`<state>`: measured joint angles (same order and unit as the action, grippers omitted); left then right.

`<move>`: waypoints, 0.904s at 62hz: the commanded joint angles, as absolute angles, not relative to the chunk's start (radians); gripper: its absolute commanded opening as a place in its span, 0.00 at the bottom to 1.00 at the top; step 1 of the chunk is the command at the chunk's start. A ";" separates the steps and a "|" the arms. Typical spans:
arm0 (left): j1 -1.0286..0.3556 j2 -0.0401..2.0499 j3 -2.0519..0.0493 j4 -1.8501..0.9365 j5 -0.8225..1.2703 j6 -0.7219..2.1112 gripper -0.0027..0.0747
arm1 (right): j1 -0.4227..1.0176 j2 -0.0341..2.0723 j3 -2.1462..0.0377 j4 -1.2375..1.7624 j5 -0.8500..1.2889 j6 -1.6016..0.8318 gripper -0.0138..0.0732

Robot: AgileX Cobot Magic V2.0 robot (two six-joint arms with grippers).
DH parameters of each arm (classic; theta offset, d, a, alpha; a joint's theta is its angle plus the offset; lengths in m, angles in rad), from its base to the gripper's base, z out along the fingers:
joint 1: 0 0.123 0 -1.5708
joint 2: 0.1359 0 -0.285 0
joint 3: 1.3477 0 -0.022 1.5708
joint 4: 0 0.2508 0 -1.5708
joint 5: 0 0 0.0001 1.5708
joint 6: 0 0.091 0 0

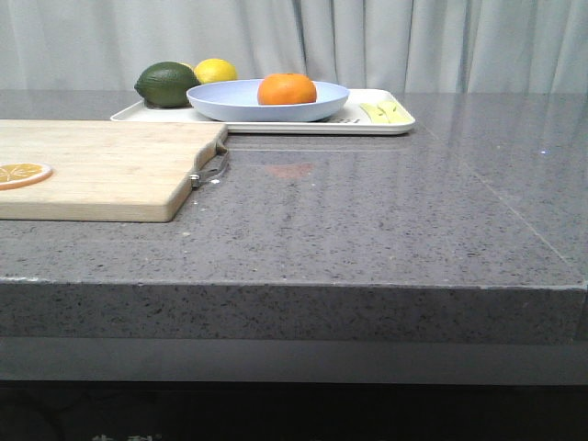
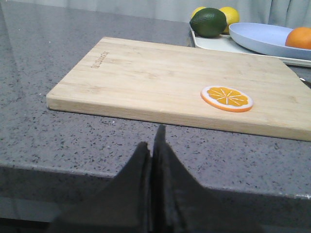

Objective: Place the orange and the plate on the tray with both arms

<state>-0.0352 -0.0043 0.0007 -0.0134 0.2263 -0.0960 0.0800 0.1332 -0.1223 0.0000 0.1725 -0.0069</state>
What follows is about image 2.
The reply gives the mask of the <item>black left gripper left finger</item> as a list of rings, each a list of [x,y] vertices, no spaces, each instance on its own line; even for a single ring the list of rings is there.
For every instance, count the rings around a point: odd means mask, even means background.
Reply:
[[[59,215],[50,233],[146,233],[151,156],[140,142],[117,176],[97,195]]]

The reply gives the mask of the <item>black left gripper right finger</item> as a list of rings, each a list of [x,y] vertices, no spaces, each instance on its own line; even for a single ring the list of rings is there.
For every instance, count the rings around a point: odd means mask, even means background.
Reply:
[[[165,139],[155,135],[151,171],[151,207],[156,233],[260,233],[262,227],[225,207],[201,186]]]

